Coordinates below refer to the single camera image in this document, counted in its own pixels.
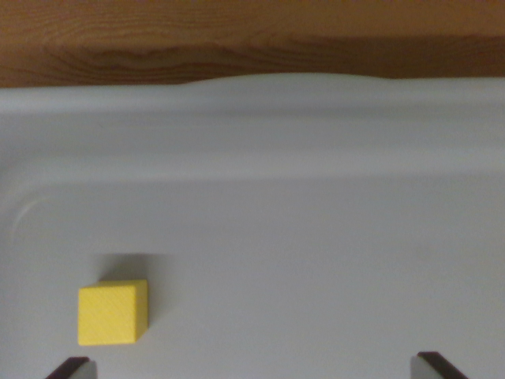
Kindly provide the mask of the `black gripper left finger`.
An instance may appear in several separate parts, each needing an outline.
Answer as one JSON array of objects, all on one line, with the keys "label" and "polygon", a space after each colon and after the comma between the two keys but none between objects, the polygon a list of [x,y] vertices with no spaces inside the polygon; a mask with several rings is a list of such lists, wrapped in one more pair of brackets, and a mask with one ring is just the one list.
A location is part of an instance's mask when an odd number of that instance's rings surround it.
[{"label": "black gripper left finger", "polygon": [[60,364],[47,379],[96,379],[97,365],[88,357],[70,357]]}]

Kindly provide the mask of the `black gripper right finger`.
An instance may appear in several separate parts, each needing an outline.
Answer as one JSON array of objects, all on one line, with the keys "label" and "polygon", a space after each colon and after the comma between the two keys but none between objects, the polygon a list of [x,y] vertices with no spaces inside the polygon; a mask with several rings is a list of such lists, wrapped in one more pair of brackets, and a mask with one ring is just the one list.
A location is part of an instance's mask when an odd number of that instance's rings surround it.
[{"label": "black gripper right finger", "polygon": [[411,379],[468,379],[438,351],[421,351],[410,359]]}]

